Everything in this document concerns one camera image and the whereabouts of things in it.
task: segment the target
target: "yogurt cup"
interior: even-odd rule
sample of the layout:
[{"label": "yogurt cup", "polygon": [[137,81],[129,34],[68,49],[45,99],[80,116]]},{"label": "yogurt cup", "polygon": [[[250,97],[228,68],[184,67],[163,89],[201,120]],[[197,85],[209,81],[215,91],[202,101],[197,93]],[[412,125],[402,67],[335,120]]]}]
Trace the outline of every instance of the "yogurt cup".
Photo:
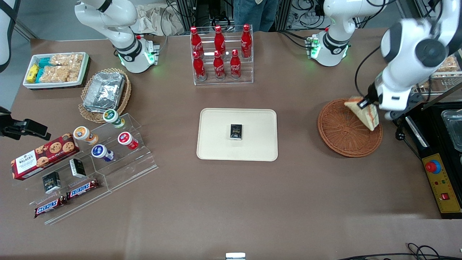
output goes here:
[{"label": "yogurt cup", "polygon": [[130,150],[135,150],[138,147],[138,140],[133,138],[133,135],[129,132],[122,132],[117,138],[119,144],[125,145]]},{"label": "yogurt cup", "polygon": [[74,130],[74,138],[79,141],[84,141],[90,145],[96,144],[98,142],[98,135],[93,134],[90,129],[79,126]]},{"label": "yogurt cup", "polygon": [[125,125],[125,119],[121,118],[117,111],[114,109],[106,110],[106,112],[103,114],[103,119],[106,122],[111,123],[115,128],[121,128],[123,125]]},{"label": "yogurt cup", "polygon": [[105,161],[112,161],[114,159],[114,152],[106,148],[102,144],[97,144],[91,149],[91,155],[95,158],[103,159]]}]

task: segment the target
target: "red bottle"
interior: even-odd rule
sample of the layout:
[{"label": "red bottle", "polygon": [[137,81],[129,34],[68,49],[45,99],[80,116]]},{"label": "red bottle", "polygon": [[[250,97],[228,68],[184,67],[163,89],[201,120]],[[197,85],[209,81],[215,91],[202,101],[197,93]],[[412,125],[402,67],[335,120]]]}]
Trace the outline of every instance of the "red bottle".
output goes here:
[{"label": "red bottle", "polygon": [[221,33],[221,26],[215,26],[215,49],[220,52],[220,55],[226,54],[225,37]]},{"label": "red bottle", "polygon": [[197,51],[199,56],[204,58],[204,48],[202,47],[201,37],[197,34],[197,28],[191,27],[191,45],[193,46],[193,51]]},{"label": "red bottle", "polygon": [[215,60],[213,61],[213,66],[215,67],[215,77],[217,80],[224,80],[225,79],[225,64],[221,59],[221,53],[219,51],[215,51]]},{"label": "red bottle", "polygon": [[194,71],[196,72],[196,78],[200,81],[204,81],[207,79],[207,74],[205,73],[205,67],[204,67],[204,62],[200,59],[200,54],[199,52],[195,51],[193,52],[193,66],[194,66]]},{"label": "red bottle", "polygon": [[239,60],[239,53],[237,50],[232,50],[231,58],[231,78],[238,80],[241,78],[241,60]]},{"label": "red bottle", "polygon": [[249,24],[244,24],[244,32],[241,37],[241,55],[245,59],[252,55],[252,36],[250,36]]}]

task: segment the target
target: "white bag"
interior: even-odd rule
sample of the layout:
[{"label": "white bag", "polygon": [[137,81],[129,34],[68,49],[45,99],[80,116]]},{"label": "white bag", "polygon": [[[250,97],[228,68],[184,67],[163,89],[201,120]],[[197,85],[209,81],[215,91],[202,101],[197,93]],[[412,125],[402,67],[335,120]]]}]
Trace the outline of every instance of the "white bag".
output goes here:
[{"label": "white bag", "polygon": [[[175,2],[171,4],[175,9],[178,10],[178,6]],[[161,14],[162,16],[162,29],[160,28]],[[138,12],[138,19],[140,25],[138,31],[140,33],[153,33],[155,35],[177,35],[184,32],[183,25],[178,18],[179,15],[175,14],[172,7],[163,3],[152,3],[147,5],[138,5],[136,7]]]}]

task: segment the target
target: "person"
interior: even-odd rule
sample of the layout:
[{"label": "person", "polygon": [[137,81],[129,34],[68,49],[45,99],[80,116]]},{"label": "person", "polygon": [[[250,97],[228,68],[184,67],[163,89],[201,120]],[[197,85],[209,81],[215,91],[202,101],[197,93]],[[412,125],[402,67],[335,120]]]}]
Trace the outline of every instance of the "person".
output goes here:
[{"label": "person", "polygon": [[250,24],[253,31],[269,31],[279,0],[234,0],[234,24]]}]

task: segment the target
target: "black box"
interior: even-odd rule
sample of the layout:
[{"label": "black box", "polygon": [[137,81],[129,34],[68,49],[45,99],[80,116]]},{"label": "black box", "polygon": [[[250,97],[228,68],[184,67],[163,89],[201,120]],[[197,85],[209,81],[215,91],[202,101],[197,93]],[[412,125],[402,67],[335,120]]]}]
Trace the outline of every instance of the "black box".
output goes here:
[{"label": "black box", "polygon": [[231,125],[231,140],[242,140],[242,125],[241,124],[232,124]]},{"label": "black box", "polygon": [[50,194],[55,190],[61,189],[61,180],[57,172],[52,172],[42,177],[45,193]]},{"label": "black box", "polygon": [[70,159],[69,164],[71,165],[72,175],[77,178],[83,178],[86,176],[84,163],[81,160]]}]

